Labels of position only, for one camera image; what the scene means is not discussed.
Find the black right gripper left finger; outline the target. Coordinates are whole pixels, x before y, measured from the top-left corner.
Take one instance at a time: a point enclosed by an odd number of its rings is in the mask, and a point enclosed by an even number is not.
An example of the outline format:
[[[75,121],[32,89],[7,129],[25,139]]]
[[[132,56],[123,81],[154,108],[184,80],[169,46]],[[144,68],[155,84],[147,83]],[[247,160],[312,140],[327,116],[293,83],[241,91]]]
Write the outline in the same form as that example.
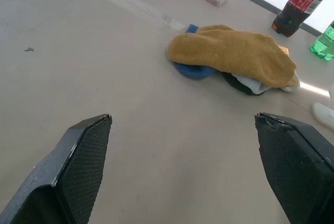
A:
[[[1,223],[88,223],[103,178],[112,117],[70,127],[29,173]]]

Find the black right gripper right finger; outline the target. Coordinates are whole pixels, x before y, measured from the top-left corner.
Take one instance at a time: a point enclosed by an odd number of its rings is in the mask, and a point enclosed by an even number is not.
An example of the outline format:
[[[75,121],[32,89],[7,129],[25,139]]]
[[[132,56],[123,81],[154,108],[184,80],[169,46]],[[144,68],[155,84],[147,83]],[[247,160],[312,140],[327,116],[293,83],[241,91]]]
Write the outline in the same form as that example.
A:
[[[290,223],[333,223],[333,144],[315,127],[269,113],[255,115],[269,185]]]

